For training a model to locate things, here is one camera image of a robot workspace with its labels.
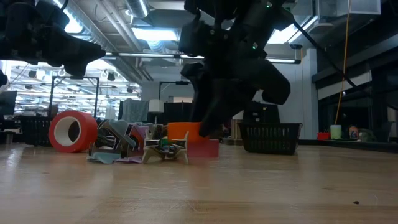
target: cable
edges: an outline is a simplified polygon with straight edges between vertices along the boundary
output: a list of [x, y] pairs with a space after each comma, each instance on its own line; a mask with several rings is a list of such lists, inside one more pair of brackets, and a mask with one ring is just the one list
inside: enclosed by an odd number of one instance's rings
[[98, 16], [97, 16], [97, 8], [98, 8], [98, 5], [95, 5], [95, 7], [94, 7], [94, 15], [95, 15], [95, 17], [97, 18], [98, 22], [104, 22], [106, 20], [106, 16], [103, 19], [98, 18]]
[[[339, 73], [340, 75], [342, 75], [344, 77], [344, 79], [357, 91], [361, 91], [362, 93], [366, 94], [366, 95], [370, 95], [370, 93], [366, 92], [363, 90], [363, 86], [357, 86], [355, 83], [353, 83], [353, 81], [351, 81], [351, 79], [349, 77], [347, 77], [343, 71], [341, 71], [337, 65], [333, 62], [333, 60], [331, 59], [331, 57], [326, 53], [325, 50], [322, 49], [321, 46], [319, 46], [319, 44], [317, 44], [315, 42], [315, 40], [303, 29], [303, 27], [300, 26], [300, 24], [298, 24], [296, 21], [293, 21], [293, 25], [305, 36], [305, 38], [308, 39], [308, 41], [310, 41], [310, 43], [322, 54], [322, 56], [324, 56], [326, 58], [326, 60], [328, 61], [328, 63], [336, 70], [337, 73]], [[394, 110], [398, 110], [398, 107], [391, 105], [389, 103], [387, 103], [387, 106], [394, 109]]]
[[[349, 15], [351, 14], [351, 3], [352, 0], [349, 0], [349, 5], [348, 5], [348, 13], [347, 13], [347, 23], [346, 23], [346, 41], [345, 41], [345, 47], [344, 47], [344, 65], [343, 65], [343, 74], [346, 74], [346, 69], [347, 69], [347, 51], [348, 51], [348, 34], [349, 34]], [[335, 125], [337, 125], [337, 119], [338, 115], [340, 112], [340, 106], [341, 106], [341, 99], [343, 98], [343, 90], [344, 90], [344, 76], [342, 76], [342, 81], [341, 81], [341, 90], [340, 90], [340, 96], [338, 98], [338, 104], [337, 104], [337, 112], [336, 112], [336, 118], [335, 118]]]
[[20, 75], [22, 75], [22, 73], [25, 71], [25, 69], [27, 68], [27, 66], [29, 65], [29, 63], [26, 63], [25, 67], [22, 69], [22, 71], [17, 75], [17, 77], [15, 77], [10, 84], [12, 84]]
[[63, 6], [61, 7], [61, 11], [63, 11], [64, 9], [67, 8], [68, 3], [69, 3], [69, 0], [65, 0], [65, 2], [63, 3]]

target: black plastic basket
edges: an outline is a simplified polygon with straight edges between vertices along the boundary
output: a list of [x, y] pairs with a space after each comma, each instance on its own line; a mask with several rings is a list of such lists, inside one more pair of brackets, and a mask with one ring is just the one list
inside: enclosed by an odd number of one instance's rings
[[240, 123], [247, 152], [293, 155], [299, 144], [301, 124]]
[[20, 116], [22, 134], [26, 144], [50, 147], [49, 129], [51, 118]]

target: table surface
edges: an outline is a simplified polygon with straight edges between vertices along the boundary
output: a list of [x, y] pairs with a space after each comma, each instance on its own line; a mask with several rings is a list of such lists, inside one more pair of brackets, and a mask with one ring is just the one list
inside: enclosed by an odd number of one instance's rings
[[188, 166], [85, 157], [1, 146], [0, 223], [398, 223], [397, 154], [221, 146], [220, 158]]

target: ceiling light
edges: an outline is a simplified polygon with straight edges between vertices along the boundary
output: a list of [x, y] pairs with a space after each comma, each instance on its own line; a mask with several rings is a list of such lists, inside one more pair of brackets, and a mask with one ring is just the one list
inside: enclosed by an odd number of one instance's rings
[[297, 32], [297, 28], [292, 24], [284, 30], [275, 30], [267, 44], [284, 44]]
[[[303, 30], [307, 30], [315, 21], [318, 20], [318, 16], [314, 16], [310, 22], [308, 22], [305, 26], [303, 26]], [[288, 43], [295, 41], [298, 37], [300, 37], [302, 33], [298, 31], [292, 38], [289, 39]]]
[[140, 29], [132, 28], [137, 39], [147, 41], [157, 40], [178, 40], [177, 35], [173, 30], [169, 29]]
[[66, 74], [64, 69], [59, 70], [58, 75], [59, 76], [64, 76]]
[[181, 55], [182, 59], [204, 59], [204, 56], [190, 57], [188, 55]]
[[[59, 0], [53, 1], [58, 7], [63, 6], [63, 3], [60, 3]], [[65, 27], [65, 32], [70, 34], [80, 33], [83, 30], [83, 27], [79, 24], [79, 22], [68, 12], [67, 9], [64, 9], [63, 12], [69, 17], [69, 24]]]
[[[304, 21], [307, 22], [305, 25], [301, 24], [303, 26], [303, 29], [306, 30], [308, 29], [316, 20], [318, 19], [318, 16], [314, 16], [309, 22], [307, 20]], [[297, 39], [301, 35], [301, 32], [292, 24], [288, 27], [286, 27], [284, 30], [279, 31], [275, 30], [271, 38], [268, 40], [268, 44], [284, 44], [286, 42], [291, 43], [295, 39]]]
[[149, 54], [149, 53], [120, 53], [122, 57], [142, 57], [142, 58], [174, 58], [172, 54]]
[[296, 60], [292, 59], [279, 59], [279, 58], [267, 58], [271, 63], [296, 63]]

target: roll of tape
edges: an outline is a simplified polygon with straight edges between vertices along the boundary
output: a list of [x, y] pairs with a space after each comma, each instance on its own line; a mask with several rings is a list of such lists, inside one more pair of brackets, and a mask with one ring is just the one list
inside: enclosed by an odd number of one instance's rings
[[90, 143], [95, 142], [97, 135], [95, 119], [79, 111], [64, 111], [56, 115], [49, 129], [51, 145], [59, 152], [87, 150]]

